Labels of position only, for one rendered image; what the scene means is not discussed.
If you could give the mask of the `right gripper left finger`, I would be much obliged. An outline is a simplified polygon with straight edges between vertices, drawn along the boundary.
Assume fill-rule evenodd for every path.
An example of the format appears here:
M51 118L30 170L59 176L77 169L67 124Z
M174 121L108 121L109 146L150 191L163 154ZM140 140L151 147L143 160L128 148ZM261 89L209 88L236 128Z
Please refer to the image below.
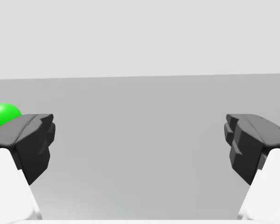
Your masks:
M0 127L0 220L41 220L30 185L48 168L53 114L27 114Z

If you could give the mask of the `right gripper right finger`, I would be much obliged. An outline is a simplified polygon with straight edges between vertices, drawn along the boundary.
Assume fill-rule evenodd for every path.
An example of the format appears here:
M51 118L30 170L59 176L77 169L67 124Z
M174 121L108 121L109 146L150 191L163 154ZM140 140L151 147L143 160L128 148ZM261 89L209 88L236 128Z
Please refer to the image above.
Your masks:
M227 114L233 170L250 186L239 220L280 220L280 126L254 114Z

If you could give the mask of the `green ball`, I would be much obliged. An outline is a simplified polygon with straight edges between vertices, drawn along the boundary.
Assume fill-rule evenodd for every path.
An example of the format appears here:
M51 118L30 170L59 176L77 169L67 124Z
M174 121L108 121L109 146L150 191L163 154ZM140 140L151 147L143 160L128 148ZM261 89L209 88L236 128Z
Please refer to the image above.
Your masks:
M6 103L0 104L0 127L21 115L20 110L16 106Z

